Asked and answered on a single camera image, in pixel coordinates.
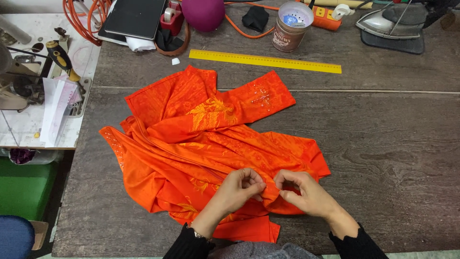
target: yellow ruler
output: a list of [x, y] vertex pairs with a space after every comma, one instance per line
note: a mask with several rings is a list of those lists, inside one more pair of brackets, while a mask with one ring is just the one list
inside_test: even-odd
[[317, 63], [294, 59], [279, 59], [197, 49], [190, 50], [189, 58], [342, 74], [341, 65]]

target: gray fabric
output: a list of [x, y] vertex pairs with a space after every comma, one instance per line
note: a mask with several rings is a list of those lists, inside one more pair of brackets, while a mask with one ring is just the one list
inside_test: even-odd
[[318, 259], [314, 254], [287, 243], [242, 242], [216, 250], [208, 259]]

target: bracelet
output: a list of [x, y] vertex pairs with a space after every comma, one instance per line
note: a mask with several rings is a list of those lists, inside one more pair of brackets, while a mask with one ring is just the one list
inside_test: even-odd
[[[188, 229], [190, 228], [190, 226], [192, 225], [192, 223], [193, 223], [193, 221], [190, 222], [190, 224], [187, 224], [187, 228], [188, 228]], [[193, 232], [195, 233], [195, 237], [196, 237], [196, 238], [204, 238], [204, 239], [206, 239], [206, 241], [207, 241], [208, 243], [211, 242], [211, 238], [206, 238], [205, 236], [202, 236], [202, 235], [198, 234], [195, 230], [193, 230]]]

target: purple ball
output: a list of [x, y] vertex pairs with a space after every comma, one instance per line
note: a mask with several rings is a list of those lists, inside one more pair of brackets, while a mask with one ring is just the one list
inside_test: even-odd
[[196, 30], [215, 30], [225, 17], [223, 0], [182, 0], [185, 20]]

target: orange garment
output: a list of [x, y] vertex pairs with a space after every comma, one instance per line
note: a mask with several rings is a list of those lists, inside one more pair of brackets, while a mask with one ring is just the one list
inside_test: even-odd
[[192, 66], [165, 77], [125, 98], [133, 114], [120, 123], [125, 133], [108, 126], [100, 134], [117, 156], [128, 194], [181, 224], [193, 221], [228, 173], [253, 168], [267, 183], [263, 202], [250, 199], [213, 237], [276, 242], [280, 226], [268, 213], [302, 212], [279, 197], [273, 177], [288, 169], [318, 181], [330, 171], [313, 139], [244, 125], [295, 104], [274, 71], [224, 93], [216, 80], [215, 71]]

